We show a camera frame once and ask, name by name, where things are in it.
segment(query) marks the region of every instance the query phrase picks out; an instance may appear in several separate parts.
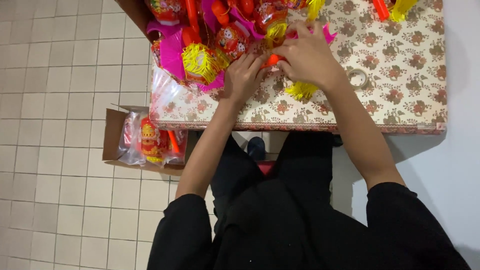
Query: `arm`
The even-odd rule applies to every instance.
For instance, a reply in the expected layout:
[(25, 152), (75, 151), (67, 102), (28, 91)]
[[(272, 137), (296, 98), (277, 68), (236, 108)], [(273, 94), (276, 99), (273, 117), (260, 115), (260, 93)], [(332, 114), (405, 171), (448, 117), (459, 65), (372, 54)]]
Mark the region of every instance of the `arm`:
[(218, 103), (212, 120), (197, 142), (183, 170), (175, 198), (184, 194), (205, 194), (215, 173), (223, 148), (232, 132), (243, 104), (258, 89), (267, 70), (260, 65), (267, 55), (243, 54), (225, 73), (225, 94)]
[(273, 50), (273, 53), (288, 60), (279, 61), (278, 64), (292, 80), (314, 84), (325, 93), (345, 150), (365, 178), (367, 188), (370, 190), (383, 182), (405, 185), (384, 137), (357, 98), (345, 71), (333, 57), (321, 23), (305, 25), (298, 22), (287, 31), (297, 31), (299, 38), (286, 40)]

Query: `black shirt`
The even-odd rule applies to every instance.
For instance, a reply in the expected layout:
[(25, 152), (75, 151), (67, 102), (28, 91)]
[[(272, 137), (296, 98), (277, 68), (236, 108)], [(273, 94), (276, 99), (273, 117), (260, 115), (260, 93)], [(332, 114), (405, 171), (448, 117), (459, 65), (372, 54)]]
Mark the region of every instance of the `black shirt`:
[(205, 201), (165, 209), (148, 269), (468, 269), (441, 225), (396, 183), (368, 193), (368, 227), (305, 188), (265, 181), (228, 208), (215, 239)]

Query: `floral pattern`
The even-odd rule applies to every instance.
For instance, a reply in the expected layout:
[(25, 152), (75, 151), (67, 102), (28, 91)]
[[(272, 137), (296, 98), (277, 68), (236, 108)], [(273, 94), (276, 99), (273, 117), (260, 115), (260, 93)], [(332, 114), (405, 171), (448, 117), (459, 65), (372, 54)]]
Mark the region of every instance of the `floral pattern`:
[[(305, 20), (305, 10), (289, 10), (290, 22)], [(368, 82), (356, 93), (382, 132), (440, 134), (448, 119), (442, 0), (419, 0), (406, 21), (380, 22), (369, 0), (327, 0), (318, 21), (338, 35), (330, 49), (348, 72), (364, 70)], [(264, 44), (257, 49), (264, 51)], [(205, 128), (222, 89), (203, 93), (176, 78), (161, 79), (153, 67), (150, 117), (160, 128)], [(176, 95), (165, 94), (165, 80)], [(326, 130), (337, 132), (335, 116), (322, 91), (310, 100), (284, 92), (292, 82), (273, 69), (242, 107), (237, 130)]]

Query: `white wall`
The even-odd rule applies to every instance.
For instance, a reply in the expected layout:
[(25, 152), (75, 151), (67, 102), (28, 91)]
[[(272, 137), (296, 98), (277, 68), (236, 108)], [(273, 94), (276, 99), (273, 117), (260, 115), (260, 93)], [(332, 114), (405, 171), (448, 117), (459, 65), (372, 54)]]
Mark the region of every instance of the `white wall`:
[[(480, 269), (480, 0), (444, 0), (448, 131), (390, 136), (407, 186), (435, 215), (473, 269)], [(334, 207), (366, 224), (365, 182), (334, 150)]]

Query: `black sleeve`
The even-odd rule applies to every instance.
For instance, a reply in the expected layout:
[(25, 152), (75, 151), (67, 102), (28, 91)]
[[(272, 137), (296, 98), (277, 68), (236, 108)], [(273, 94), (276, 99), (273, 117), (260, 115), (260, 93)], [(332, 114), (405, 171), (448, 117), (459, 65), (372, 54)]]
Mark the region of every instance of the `black sleeve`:
[(169, 204), (155, 232), (147, 269), (184, 269), (207, 252), (212, 229), (205, 200), (186, 194)]
[(397, 183), (381, 183), (368, 193), (369, 230), (412, 254), (425, 267), (469, 269), (437, 219), (415, 192)]

